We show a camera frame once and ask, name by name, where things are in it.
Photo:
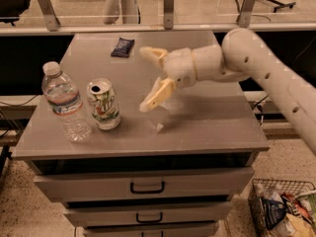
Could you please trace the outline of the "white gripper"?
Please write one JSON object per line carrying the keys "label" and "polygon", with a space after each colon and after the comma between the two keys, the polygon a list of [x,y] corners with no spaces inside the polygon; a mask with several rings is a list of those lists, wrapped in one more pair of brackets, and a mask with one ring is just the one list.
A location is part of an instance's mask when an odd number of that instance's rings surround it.
{"label": "white gripper", "polygon": [[169,78],[155,81],[151,92],[139,106],[143,113],[152,111],[172,96],[176,85],[178,88],[194,86],[197,81],[194,59],[189,48],[168,52],[167,49],[143,46],[139,54],[157,67],[162,68]]}

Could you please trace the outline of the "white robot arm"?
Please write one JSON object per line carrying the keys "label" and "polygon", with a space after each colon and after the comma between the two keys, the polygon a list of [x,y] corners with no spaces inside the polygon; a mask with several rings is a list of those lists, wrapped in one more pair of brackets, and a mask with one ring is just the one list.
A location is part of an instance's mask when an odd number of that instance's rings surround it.
{"label": "white robot arm", "polygon": [[140,104],[146,113],[179,88],[198,81],[237,82],[253,79],[273,100],[310,150],[316,154],[316,88],[282,63],[253,31],[237,28],[222,42],[172,52],[144,46],[142,57],[162,69],[167,77],[155,81]]}

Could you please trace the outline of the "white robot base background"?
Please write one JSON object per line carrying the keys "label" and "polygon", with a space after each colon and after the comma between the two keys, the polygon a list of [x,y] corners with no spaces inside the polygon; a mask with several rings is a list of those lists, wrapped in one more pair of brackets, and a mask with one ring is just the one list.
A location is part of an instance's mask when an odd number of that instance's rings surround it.
{"label": "white robot base background", "polygon": [[106,0],[103,23],[114,24],[119,18],[124,24],[139,24],[140,11],[137,0]]}

